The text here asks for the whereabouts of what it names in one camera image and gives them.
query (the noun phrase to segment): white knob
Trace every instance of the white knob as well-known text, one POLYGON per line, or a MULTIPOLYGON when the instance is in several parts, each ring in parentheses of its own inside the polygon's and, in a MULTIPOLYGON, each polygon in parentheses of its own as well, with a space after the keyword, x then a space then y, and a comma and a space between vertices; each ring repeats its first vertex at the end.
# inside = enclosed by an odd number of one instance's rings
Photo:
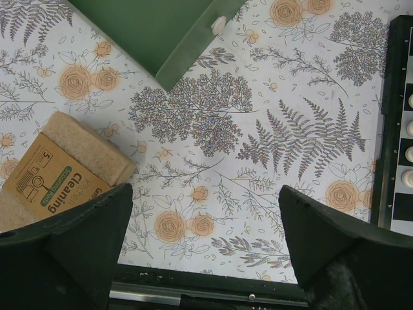
POLYGON ((413 170, 403 173, 401 176, 401 182, 407 187, 413 188, 413 170))
POLYGON ((407 133, 410 134, 411 136, 413 136, 413 121, 411 121, 408 125, 407 125, 407 133))
POLYGON ((220 16, 217 18, 217 20, 211 26, 212 33, 214 34, 214 36, 224 31, 224 27, 226 23, 227 23, 227 18, 225 16, 220 16))
POLYGON ((409 162, 413 163, 413 147, 409 147, 409 148, 406 150, 406 159, 407 159, 409 162))

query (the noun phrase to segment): green drawer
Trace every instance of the green drawer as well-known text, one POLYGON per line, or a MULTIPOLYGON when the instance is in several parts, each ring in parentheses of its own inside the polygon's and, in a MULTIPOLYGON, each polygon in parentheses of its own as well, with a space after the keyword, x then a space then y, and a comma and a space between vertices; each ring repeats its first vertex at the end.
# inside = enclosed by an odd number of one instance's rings
POLYGON ((171 90, 245 0, 68 0, 171 90))

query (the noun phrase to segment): green label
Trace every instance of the green label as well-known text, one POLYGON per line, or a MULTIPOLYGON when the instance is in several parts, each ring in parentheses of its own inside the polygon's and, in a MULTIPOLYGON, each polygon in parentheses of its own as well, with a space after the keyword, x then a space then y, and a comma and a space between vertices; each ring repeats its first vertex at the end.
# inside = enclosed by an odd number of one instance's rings
POLYGON ((56 181, 53 183, 51 188, 49 188, 48 192, 46 193, 45 197, 41 200, 41 205, 43 207, 46 207, 54 196, 54 194, 59 190, 60 186, 62 186, 63 182, 68 178, 69 174, 71 173, 72 168, 71 166, 66 166, 66 168, 63 169, 62 173, 59 175, 59 177, 56 179, 56 181))

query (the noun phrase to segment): floral pattern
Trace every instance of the floral pattern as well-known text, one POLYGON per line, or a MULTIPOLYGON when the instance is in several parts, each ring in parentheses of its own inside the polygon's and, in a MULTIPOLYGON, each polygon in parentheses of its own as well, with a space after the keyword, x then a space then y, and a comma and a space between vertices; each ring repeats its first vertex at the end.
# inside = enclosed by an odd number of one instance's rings
POLYGON ((119 263, 296 283, 280 188, 369 221, 387 26, 408 12, 247 0, 165 92, 63 2, 0 0, 0 186, 66 112, 137 163, 119 263))

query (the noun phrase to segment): drawer knob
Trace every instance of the drawer knob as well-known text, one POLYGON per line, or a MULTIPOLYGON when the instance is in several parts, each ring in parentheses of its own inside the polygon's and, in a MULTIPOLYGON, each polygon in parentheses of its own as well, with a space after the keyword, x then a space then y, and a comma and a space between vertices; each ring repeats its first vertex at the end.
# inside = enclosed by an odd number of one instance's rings
POLYGON ((227 23, 227 18, 225 16, 220 16, 217 18, 217 20, 211 26, 212 33, 214 34, 214 36, 224 31, 224 27, 226 23, 227 23))

